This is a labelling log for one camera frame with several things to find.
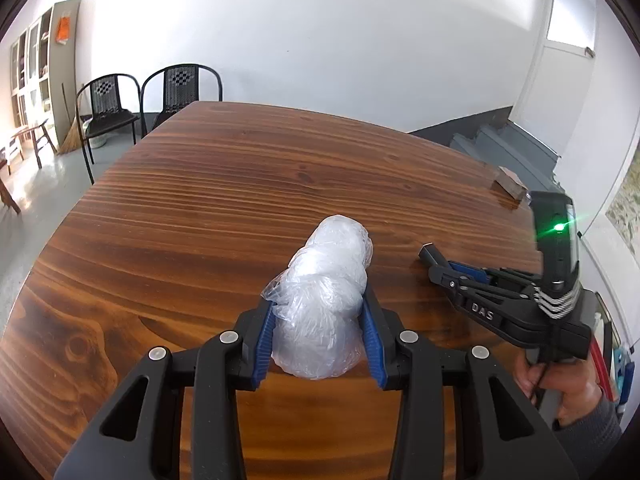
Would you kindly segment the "grey sleeve right forearm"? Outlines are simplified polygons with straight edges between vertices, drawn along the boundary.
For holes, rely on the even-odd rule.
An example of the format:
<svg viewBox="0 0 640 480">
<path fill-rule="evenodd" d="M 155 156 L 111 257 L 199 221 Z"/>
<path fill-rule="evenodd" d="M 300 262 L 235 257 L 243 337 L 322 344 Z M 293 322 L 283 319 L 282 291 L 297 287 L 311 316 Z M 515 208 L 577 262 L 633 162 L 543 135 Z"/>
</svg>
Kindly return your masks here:
<svg viewBox="0 0 640 480">
<path fill-rule="evenodd" d="M 554 422 L 552 428 L 579 479 L 589 479 L 622 436 L 615 406 L 605 396 L 585 417 L 566 427 Z"/>
</svg>

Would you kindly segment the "person's right hand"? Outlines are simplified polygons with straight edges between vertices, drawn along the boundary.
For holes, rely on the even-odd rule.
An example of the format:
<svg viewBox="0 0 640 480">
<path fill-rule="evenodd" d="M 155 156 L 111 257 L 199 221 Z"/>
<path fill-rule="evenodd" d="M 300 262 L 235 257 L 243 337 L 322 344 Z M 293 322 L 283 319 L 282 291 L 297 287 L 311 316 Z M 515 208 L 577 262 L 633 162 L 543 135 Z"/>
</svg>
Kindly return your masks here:
<svg viewBox="0 0 640 480">
<path fill-rule="evenodd" d="M 567 363 L 529 365 L 524 350 L 518 352 L 514 365 L 514 380 L 526 396 L 536 387 L 562 393 L 554 418 L 561 427 L 568 427 L 593 412 L 602 399 L 593 360 Z"/>
</svg>

